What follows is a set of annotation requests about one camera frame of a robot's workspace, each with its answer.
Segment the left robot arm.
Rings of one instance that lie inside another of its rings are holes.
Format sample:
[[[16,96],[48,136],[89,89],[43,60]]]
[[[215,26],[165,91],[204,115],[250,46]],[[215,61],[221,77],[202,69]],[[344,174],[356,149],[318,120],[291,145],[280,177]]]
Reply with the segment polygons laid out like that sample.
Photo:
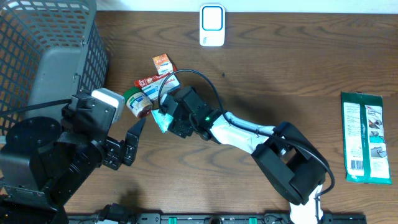
[[[101,166],[131,166],[145,119],[123,141],[108,136],[115,106],[87,93],[21,111],[63,105],[62,119],[27,118],[6,134],[1,148],[1,223],[68,223],[65,204]]]

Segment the orange small carton box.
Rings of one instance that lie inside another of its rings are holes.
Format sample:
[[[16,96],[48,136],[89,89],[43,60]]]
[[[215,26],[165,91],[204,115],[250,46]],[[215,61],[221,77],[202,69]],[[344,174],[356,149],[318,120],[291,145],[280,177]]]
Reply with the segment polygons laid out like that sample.
[[[152,60],[158,75],[164,75],[174,71],[174,65],[167,54],[155,56]]]

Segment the teal white tissue pack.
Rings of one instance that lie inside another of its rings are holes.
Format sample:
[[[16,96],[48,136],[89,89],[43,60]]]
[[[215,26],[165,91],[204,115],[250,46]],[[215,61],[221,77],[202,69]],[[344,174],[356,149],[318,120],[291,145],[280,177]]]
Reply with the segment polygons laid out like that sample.
[[[152,110],[151,111],[154,121],[158,124],[160,130],[163,133],[168,131],[168,128],[173,121],[173,117],[169,114],[162,114],[160,109]]]

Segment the green white wipes packet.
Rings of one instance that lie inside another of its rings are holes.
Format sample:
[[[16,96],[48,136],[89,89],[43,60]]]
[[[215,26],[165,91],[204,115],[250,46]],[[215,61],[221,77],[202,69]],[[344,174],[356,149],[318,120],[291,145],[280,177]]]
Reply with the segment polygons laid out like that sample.
[[[341,112],[346,180],[391,185],[382,97],[343,92]]]

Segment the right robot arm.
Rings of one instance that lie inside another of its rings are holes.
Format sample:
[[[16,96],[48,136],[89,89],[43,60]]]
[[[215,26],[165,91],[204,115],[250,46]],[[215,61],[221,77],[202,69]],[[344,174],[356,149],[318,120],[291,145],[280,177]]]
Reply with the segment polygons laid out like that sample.
[[[197,133],[205,141],[234,146],[251,155],[273,188],[290,203],[293,223],[323,223],[320,197],[334,187],[327,160],[291,123],[262,126],[214,108],[185,87],[157,100],[172,117],[168,130],[181,138]]]

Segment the white Panadol medicine box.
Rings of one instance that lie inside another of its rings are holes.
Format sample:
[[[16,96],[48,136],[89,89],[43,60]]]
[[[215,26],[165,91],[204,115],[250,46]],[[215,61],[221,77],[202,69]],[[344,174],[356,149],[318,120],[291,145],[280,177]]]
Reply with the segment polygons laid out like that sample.
[[[158,99],[159,88],[162,85],[163,87],[160,94],[161,96],[180,88],[180,82],[175,75],[172,75],[169,78],[167,78],[166,75],[162,75],[159,77],[153,76],[148,78],[148,80],[149,83],[146,86],[142,87],[142,91],[146,96],[150,98],[151,101]]]

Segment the red snack stick sachet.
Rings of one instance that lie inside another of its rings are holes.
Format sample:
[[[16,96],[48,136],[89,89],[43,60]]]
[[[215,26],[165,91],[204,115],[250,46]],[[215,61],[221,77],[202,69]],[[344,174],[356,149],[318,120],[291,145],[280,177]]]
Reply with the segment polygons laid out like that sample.
[[[147,86],[147,85],[149,85],[151,83],[154,83],[157,80],[160,80],[161,78],[166,77],[168,74],[170,74],[172,72],[175,72],[176,70],[177,70],[177,68],[175,66],[173,66],[173,69],[170,72],[166,72],[166,73],[161,74],[161,75],[153,75],[153,76],[150,76],[150,77],[146,77],[146,78],[141,78],[141,79],[135,80],[134,81],[134,86],[138,87],[139,89],[142,89],[145,86]]]

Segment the green lid glass jar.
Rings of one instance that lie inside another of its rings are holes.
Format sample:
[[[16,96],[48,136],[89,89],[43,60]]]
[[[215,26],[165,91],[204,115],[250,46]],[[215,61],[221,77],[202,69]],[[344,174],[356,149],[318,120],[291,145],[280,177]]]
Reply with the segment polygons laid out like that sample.
[[[144,118],[152,111],[153,104],[150,98],[138,87],[125,91],[123,97],[127,108],[139,119]]]

